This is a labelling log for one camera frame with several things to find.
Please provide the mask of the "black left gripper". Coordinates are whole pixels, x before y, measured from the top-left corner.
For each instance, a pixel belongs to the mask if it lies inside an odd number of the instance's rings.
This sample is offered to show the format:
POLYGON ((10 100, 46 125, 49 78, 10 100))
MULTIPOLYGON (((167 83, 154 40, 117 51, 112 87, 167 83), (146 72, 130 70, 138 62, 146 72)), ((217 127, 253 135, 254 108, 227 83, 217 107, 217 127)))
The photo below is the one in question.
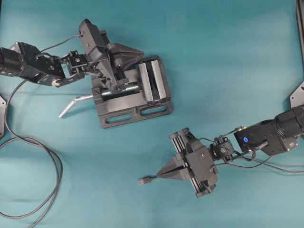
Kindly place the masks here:
POLYGON ((103 88, 111 92, 118 90, 117 83, 126 83, 124 71, 144 57, 144 52, 119 43, 110 43, 105 30, 99 31, 101 45, 91 52, 91 59, 96 62, 96 76, 103 88), (114 59, 116 73, 112 69, 110 55, 114 59))

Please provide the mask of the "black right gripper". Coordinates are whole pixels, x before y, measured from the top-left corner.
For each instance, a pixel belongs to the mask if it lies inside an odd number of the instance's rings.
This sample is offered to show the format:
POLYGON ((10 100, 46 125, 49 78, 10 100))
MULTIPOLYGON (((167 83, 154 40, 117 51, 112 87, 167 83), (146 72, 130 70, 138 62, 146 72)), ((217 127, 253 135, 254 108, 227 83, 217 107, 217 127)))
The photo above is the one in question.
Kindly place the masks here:
POLYGON ((195 194, 198 198, 210 194, 206 190, 201 191, 200 185, 194 177, 194 174, 186 159, 187 143, 190 140, 197 138, 189 131, 189 128, 185 128, 171 134, 170 139, 175 146, 177 154, 173 156, 164 167, 161 168, 156 176, 158 178, 164 179, 175 179, 182 181, 190 180, 195 189, 195 194))

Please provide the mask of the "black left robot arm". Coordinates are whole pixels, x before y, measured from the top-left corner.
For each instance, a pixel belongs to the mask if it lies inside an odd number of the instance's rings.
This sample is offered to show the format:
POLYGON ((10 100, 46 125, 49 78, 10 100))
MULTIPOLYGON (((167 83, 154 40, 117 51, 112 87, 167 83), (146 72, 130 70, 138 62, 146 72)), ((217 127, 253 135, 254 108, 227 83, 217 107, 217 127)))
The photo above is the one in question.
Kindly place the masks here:
POLYGON ((125 71, 144 57, 144 52, 119 43, 110 43, 106 31, 81 31, 77 35, 91 48, 87 54, 71 51, 63 57, 16 42, 0 49, 0 73, 44 86, 61 87, 91 75, 97 86, 110 91, 124 90, 129 83, 125 71))

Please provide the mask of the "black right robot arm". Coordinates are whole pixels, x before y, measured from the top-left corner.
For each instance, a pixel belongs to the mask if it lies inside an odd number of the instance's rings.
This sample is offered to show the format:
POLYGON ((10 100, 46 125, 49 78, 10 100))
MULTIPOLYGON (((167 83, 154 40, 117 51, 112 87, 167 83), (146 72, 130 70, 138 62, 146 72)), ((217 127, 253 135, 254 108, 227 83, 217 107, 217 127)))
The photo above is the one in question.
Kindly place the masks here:
POLYGON ((170 135, 177 151, 156 174, 157 178, 190 180, 197 197, 211 193, 216 187, 218 170, 216 160, 230 164, 236 158, 257 150, 268 156, 288 152, 297 146, 297 137, 304 134, 304 107, 299 105, 278 114, 274 119, 261 121, 233 134, 242 150, 238 153, 226 135, 214 139, 207 147, 184 128, 170 135))

